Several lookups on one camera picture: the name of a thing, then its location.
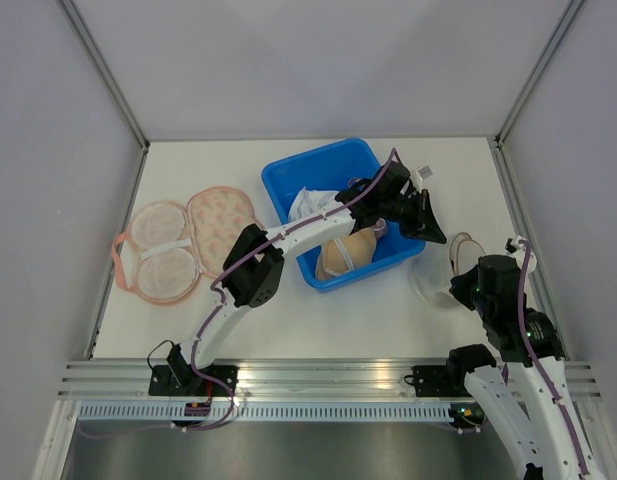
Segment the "white mesh laundry bag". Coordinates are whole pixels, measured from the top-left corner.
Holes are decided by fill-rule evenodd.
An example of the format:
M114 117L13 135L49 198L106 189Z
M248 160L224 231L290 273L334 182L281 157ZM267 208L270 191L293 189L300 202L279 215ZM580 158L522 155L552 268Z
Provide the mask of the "white mesh laundry bag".
M450 294L451 279L471 270L485 254L482 245L467 232L459 232L444 245L429 242L410 267L409 281L430 306L452 309L459 302Z

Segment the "white satin bra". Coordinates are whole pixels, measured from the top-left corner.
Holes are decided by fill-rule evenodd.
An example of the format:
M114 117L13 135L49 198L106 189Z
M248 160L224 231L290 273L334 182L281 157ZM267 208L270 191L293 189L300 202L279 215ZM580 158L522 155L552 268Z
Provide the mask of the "white satin bra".
M290 206L288 225L298 227L323 223L329 212L342 205L335 199L337 195L337 191L302 188Z

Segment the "floral mesh laundry bag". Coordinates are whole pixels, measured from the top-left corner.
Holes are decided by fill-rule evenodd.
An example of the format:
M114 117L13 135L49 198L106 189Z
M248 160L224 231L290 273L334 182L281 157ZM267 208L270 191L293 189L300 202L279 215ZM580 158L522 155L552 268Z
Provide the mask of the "floral mesh laundry bag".
M205 189L186 204L148 204L113 241L115 283L151 304L177 303L201 277L217 278L242 230L258 223L250 198L228 186Z

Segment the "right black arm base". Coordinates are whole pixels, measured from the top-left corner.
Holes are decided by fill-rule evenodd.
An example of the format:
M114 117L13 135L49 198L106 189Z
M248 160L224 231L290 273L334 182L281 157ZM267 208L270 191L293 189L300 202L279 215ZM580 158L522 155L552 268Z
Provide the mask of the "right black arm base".
M404 377L412 386L417 398L468 398L470 394L463 386L456 386L443 365L416 365L412 373Z

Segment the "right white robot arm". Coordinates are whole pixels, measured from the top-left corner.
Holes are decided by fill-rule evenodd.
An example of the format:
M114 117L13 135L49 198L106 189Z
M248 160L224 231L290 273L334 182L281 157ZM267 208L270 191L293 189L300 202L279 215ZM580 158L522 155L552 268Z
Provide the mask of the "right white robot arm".
M549 317L528 306L530 242L508 241L451 279L450 293L481 319L489 343L450 351L444 381L469 394L506 448L520 479L601 479L602 469L577 418L565 354Z

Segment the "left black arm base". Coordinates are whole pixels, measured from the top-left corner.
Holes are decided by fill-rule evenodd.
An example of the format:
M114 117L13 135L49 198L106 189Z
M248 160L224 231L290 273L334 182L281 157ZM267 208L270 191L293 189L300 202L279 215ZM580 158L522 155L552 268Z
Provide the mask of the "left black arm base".
M207 379L188 369L183 380L177 380L170 367L157 365L153 368L148 395L153 397L211 397L227 398L228 392L218 384L225 384L231 391L238 383L236 365L211 365L202 370Z

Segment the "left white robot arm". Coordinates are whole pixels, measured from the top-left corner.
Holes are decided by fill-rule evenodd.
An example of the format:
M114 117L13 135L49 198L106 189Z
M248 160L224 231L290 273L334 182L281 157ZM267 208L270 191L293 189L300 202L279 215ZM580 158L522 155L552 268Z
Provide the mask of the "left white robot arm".
M209 384L233 396L234 385L211 374L219 349L239 321L277 293L284 263L383 219L398 225L408 239L437 244L447 241L431 206L427 189L409 170L389 159L372 177L364 178L316 212L279 227L245 227L232 247L222 273L211 284L219 296L215 307L186 341L172 344L166 361L150 367L151 396L195 397Z

